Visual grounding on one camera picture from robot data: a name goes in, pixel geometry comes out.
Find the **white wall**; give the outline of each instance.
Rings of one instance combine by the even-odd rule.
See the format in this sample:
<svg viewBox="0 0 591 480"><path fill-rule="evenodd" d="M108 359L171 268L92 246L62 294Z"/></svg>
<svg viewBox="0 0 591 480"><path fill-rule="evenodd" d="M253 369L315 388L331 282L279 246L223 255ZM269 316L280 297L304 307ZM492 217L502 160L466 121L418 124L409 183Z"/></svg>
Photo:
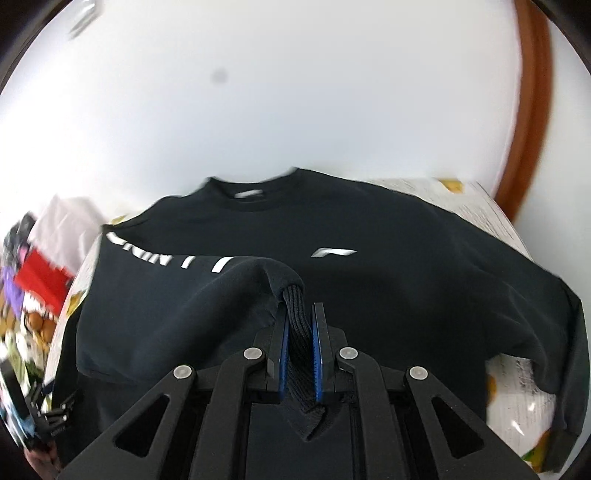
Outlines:
<svg viewBox="0 0 591 480"><path fill-rule="evenodd" d="M69 40L74 0L0 95L0 161L21 173L0 232L54 192L113 216L293 165L496 184L519 87L512 0L103 3Z"/></svg>
<svg viewBox="0 0 591 480"><path fill-rule="evenodd" d="M583 300L589 335L591 75L555 25L551 25L551 39L554 96L550 124L533 185L515 226L533 259L560 275ZM591 432L590 413L591 408L571 460Z"/></svg>

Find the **white fabric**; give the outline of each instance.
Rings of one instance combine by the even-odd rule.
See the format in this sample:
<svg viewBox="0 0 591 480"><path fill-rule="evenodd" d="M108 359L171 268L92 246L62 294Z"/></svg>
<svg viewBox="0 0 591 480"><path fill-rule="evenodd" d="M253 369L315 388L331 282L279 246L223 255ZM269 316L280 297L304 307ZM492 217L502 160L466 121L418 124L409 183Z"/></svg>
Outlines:
<svg viewBox="0 0 591 480"><path fill-rule="evenodd" d="M105 219L89 200L55 195L28 240L52 264L76 275L103 223Z"/></svg>

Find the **white label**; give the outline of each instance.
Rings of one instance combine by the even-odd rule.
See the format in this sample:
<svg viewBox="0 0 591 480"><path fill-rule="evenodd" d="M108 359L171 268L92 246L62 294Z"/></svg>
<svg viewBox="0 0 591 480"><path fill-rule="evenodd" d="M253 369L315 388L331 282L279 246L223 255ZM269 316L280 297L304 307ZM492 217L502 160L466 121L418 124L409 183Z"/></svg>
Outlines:
<svg viewBox="0 0 591 480"><path fill-rule="evenodd" d="M239 192L234 195L234 198L244 199L246 197L252 197L254 195L262 195L262 190L247 190L245 192Z"/></svg>

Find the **white logo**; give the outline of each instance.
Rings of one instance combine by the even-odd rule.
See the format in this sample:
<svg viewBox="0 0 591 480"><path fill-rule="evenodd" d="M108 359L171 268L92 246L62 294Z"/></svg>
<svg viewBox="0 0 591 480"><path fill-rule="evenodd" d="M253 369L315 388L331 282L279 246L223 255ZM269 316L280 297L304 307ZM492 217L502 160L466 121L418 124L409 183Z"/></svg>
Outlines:
<svg viewBox="0 0 591 480"><path fill-rule="evenodd" d="M312 257L322 258L327 256L328 254L347 256L354 254L356 252L357 250L348 250L346 248L319 248L312 254Z"/></svg>

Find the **triangular cutout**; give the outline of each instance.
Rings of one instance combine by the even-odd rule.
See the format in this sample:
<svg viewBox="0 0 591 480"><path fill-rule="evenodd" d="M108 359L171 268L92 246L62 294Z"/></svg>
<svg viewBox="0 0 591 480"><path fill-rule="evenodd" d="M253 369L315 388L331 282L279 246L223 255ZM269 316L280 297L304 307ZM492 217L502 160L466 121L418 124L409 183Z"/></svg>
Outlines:
<svg viewBox="0 0 591 480"><path fill-rule="evenodd" d="M160 395L115 439L115 446L135 456L145 458L150 451L158 427L170 399Z"/></svg>
<svg viewBox="0 0 591 480"><path fill-rule="evenodd" d="M484 441L443 399L433 397L431 403L454 458L462 458L484 448Z"/></svg>

